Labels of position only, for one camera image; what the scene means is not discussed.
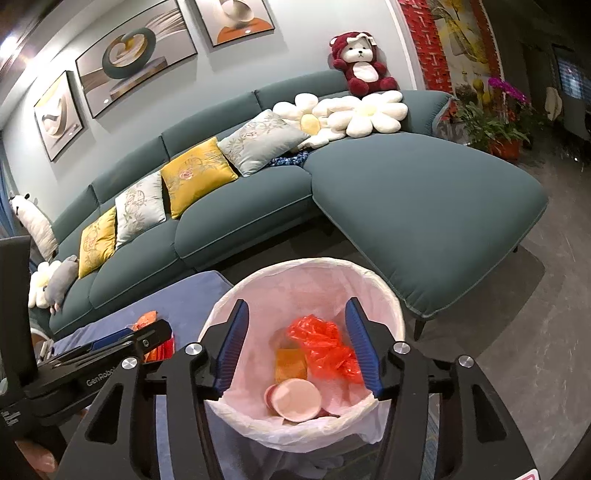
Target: blue fabric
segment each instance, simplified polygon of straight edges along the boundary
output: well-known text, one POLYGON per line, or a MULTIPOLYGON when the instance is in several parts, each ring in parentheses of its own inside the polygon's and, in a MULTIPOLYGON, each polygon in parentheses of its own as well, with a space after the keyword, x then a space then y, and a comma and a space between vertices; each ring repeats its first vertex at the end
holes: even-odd
POLYGON ((301 167, 304 162, 308 160, 308 155, 310 155, 310 152, 312 152, 312 150, 302 150, 298 153, 273 158, 273 160, 267 164, 267 167, 283 167, 285 165, 295 165, 296 167, 301 167))
POLYGON ((8 203, 8 192, 4 183, 4 167, 6 152, 0 138, 0 225, 6 230, 8 236, 14 235, 14 224, 12 223, 12 210, 8 203))

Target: embroidered pillow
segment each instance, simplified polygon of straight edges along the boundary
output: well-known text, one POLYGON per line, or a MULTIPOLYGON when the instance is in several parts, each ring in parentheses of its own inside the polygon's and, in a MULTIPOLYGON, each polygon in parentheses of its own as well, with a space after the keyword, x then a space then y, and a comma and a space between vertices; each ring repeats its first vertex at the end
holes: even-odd
POLYGON ((217 146, 238 171, 248 177, 308 138, 309 134, 288 125, 271 110, 265 110, 217 146))
POLYGON ((117 249, 141 232, 166 220, 160 172, 151 173, 125 190, 115 199, 115 206, 117 249))
POLYGON ((103 213, 84 230, 80 239, 78 278, 87 276, 115 253, 115 207, 103 213))
POLYGON ((170 213, 178 218, 193 203, 209 192, 234 181, 228 161, 211 137, 171 160, 160 170, 170 196, 170 213))

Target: sofa cushion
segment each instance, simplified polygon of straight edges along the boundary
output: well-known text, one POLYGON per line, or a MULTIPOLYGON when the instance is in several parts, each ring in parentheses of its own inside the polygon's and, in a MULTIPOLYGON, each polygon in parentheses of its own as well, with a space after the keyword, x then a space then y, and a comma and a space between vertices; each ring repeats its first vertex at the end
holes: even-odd
POLYGON ((79 256, 80 255, 80 239, 82 238, 83 230, 89 226, 92 222, 95 222, 100 217, 100 209, 95 208, 95 211, 92 212, 88 217, 82 220, 77 227, 61 242, 57 249, 57 260, 65 260, 70 255, 79 256))
POLYGON ((217 147, 216 137, 171 160, 161 173, 173 218, 180 217, 201 197, 238 178, 217 147))
POLYGON ((302 168, 264 168, 191 205, 174 245, 189 266, 203 269, 318 214, 302 168))
POLYGON ((265 110, 217 146, 232 165, 248 177, 308 138, 310 134, 289 125, 273 111, 265 110))
POLYGON ((347 90, 347 80, 340 70, 324 70, 273 83, 255 90, 263 110, 273 109, 278 102, 293 103, 298 93, 312 93, 317 97, 331 96, 347 90))
POLYGON ((124 156, 92 182, 99 203, 106 203, 169 160, 161 137, 124 156))
POLYGON ((95 192, 88 185, 51 225, 57 242, 62 243, 98 206, 95 192))
POLYGON ((108 303, 109 313, 114 312, 185 270, 174 251, 177 225, 176 220, 167 220, 118 249, 100 268, 90 289, 94 308, 108 303))
POLYGON ((480 282, 548 202, 503 160, 404 132, 330 143, 304 168, 317 205, 423 317, 480 282))
POLYGON ((165 130, 162 133, 164 145, 173 158, 193 145, 250 120, 261 111, 254 93, 246 93, 206 108, 165 130))
POLYGON ((113 207, 83 230, 78 257, 80 260, 78 278, 83 278, 100 268, 115 253, 116 220, 117 211, 113 207))
POLYGON ((59 312, 55 312, 49 320, 49 327, 56 338, 64 338, 76 329, 98 320, 89 300, 90 288, 98 272, 92 272, 76 280, 64 299, 59 312))

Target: pink cup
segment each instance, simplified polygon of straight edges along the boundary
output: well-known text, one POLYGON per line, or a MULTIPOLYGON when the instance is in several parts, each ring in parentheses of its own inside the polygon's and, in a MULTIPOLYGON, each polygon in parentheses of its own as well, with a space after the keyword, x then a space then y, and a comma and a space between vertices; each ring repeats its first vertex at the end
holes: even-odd
POLYGON ((314 384, 290 378, 267 388, 265 404, 286 420, 301 423, 318 415, 322 397, 314 384))

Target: red teddy bear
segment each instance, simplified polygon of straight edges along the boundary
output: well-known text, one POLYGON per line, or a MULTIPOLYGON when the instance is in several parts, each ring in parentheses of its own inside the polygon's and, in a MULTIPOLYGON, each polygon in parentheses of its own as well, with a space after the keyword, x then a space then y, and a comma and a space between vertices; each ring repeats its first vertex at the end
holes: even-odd
POLYGON ((333 67, 345 73, 353 95, 363 97, 372 92, 398 90, 398 82, 384 76, 386 65, 377 61, 378 50, 369 33, 343 33, 333 38, 330 46, 333 67))

